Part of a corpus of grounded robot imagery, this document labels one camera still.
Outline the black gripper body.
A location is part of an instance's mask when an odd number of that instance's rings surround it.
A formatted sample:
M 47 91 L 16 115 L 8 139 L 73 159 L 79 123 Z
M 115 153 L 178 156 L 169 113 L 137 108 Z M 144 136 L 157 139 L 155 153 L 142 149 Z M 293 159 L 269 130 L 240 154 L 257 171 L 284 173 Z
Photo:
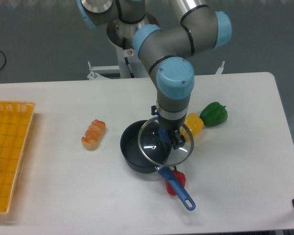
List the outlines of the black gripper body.
M 158 117 L 162 126 L 174 132 L 184 123 L 187 110 L 188 105 L 153 105 L 151 114 Z

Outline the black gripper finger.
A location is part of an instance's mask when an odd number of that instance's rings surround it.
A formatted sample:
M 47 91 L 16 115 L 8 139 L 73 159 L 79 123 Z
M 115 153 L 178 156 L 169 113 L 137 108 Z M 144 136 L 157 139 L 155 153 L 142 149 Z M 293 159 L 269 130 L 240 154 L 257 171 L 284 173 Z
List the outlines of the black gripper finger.
M 183 147 L 186 140 L 179 130 L 175 131 L 175 147 Z
M 178 148 L 178 131 L 170 131 L 170 140 L 173 149 Z

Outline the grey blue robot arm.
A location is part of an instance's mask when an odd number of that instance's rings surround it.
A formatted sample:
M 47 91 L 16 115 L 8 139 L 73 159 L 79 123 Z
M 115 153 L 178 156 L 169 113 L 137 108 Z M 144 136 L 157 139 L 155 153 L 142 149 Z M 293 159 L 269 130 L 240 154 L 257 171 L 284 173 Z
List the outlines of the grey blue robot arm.
M 180 24 L 163 31 L 143 0 L 79 0 L 77 5 L 86 24 L 113 25 L 108 34 L 116 36 L 114 44 L 134 50 L 157 89 L 152 114 L 167 128 L 173 147 L 182 147 L 180 127 L 194 87 L 194 69 L 187 58 L 229 42 L 230 18 L 211 10 L 205 0 L 173 0 Z

